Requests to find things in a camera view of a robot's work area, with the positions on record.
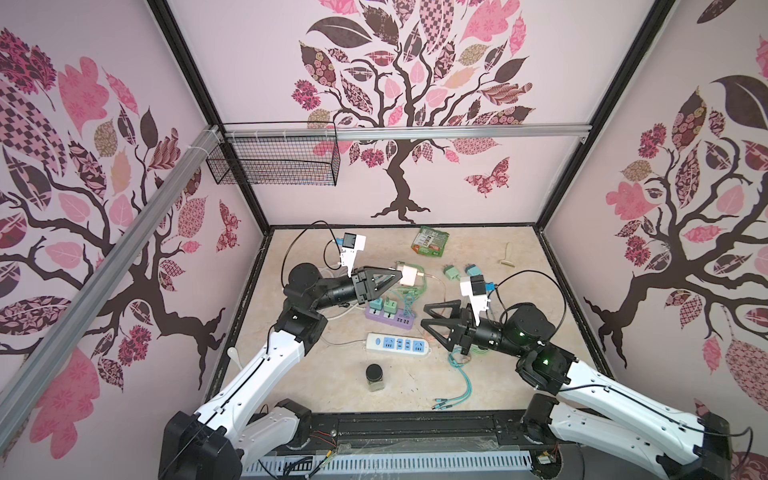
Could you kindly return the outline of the light green charger plug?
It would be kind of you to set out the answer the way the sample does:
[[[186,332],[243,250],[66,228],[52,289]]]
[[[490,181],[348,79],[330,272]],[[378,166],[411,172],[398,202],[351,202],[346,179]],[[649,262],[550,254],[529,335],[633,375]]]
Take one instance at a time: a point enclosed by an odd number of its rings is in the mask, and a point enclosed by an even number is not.
[[[383,301],[383,312],[386,315],[395,316],[398,310],[398,303],[395,300],[385,299]]]

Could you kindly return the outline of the pink charger plug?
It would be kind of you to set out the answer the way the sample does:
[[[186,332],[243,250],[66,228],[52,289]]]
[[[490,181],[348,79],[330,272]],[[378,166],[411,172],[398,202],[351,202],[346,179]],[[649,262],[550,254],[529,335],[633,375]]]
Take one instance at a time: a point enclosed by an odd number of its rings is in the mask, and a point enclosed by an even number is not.
[[[401,272],[399,283],[403,286],[413,287],[419,280],[423,280],[425,277],[425,272],[415,266],[404,264],[399,266],[398,270]]]

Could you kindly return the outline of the small green charger plug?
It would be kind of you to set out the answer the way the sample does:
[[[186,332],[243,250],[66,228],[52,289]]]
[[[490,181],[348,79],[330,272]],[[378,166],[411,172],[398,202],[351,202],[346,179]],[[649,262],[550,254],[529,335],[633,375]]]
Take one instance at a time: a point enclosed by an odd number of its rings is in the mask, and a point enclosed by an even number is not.
[[[451,281],[457,281],[461,277],[461,272],[453,265],[446,266],[443,273]]]

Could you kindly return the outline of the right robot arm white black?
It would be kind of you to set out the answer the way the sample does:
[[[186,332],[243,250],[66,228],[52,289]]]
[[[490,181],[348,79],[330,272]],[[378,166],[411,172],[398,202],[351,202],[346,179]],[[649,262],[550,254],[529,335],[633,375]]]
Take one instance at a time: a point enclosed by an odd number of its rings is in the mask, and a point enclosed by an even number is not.
[[[496,322],[459,300],[425,306],[422,328],[442,346],[474,347],[516,358],[516,373],[536,389],[522,419],[538,444],[578,443],[632,463],[660,479],[728,479],[730,425],[666,406],[600,373],[551,339],[555,327],[532,303]]]

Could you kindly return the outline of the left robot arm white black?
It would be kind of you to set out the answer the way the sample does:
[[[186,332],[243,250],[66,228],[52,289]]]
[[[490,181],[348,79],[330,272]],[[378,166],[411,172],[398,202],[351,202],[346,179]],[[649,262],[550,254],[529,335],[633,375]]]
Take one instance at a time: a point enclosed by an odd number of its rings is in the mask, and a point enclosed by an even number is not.
[[[245,467],[293,441],[310,411],[288,401],[259,416],[268,394],[320,340],[328,323],[325,309],[364,305],[401,278],[392,268],[365,266],[324,277],[311,263],[295,266],[265,345],[207,403],[192,414],[177,412],[166,424],[159,478],[238,479]]]

